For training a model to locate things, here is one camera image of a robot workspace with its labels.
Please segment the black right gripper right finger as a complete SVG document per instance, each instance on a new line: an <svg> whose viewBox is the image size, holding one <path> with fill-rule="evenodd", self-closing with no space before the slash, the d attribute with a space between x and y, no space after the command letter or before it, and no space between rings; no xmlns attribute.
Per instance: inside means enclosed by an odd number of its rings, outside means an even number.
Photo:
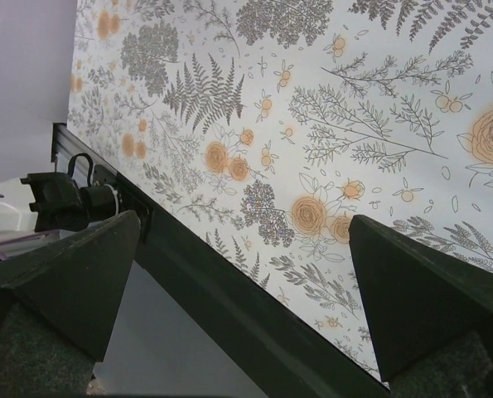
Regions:
<svg viewBox="0 0 493 398"><path fill-rule="evenodd" d="M350 252L382 381L394 397L493 397L493 274L368 216Z"/></svg>

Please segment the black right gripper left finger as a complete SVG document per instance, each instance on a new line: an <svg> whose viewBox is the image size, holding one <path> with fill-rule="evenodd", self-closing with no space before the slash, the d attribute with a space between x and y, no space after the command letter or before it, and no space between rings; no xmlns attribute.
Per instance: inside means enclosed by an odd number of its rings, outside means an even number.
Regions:
<svg viewBox="0 0 493 398"><path fill-rule="evenodd" d="M0 397L84 397L140 235L134 211L0 262Z"/></svg>

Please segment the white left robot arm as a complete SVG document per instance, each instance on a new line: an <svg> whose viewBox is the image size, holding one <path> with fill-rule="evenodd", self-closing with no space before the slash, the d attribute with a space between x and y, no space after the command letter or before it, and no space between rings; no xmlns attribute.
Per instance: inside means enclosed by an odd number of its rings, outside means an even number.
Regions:
<svg viewBox="0 0 493 398"><path fill-rule="evenodd" d="M66 172L29 173L0 182L0 234L82 231L89 224L121 212L112 185L94 185L94 161L73 156Z"/></svg>

